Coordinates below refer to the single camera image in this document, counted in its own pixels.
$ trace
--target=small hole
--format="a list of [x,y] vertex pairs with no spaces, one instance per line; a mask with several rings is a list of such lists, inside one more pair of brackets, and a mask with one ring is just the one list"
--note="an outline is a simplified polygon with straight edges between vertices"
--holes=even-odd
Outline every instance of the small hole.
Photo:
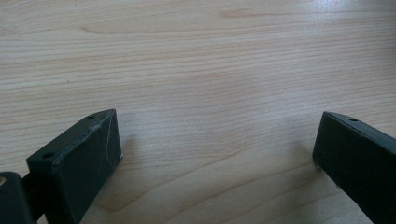
[[6,183],[6,178],[3,176],[0,176],[0,186],[4,185]]
[[44,159],[44,160],[45,160],[45,159],[49,159],[49,158],[53,157],[54,155],[55,155],[55,153],[53,153],[53,152],[48,152],[48,153],[46,153],[46,154],[43,155],[43,159]]

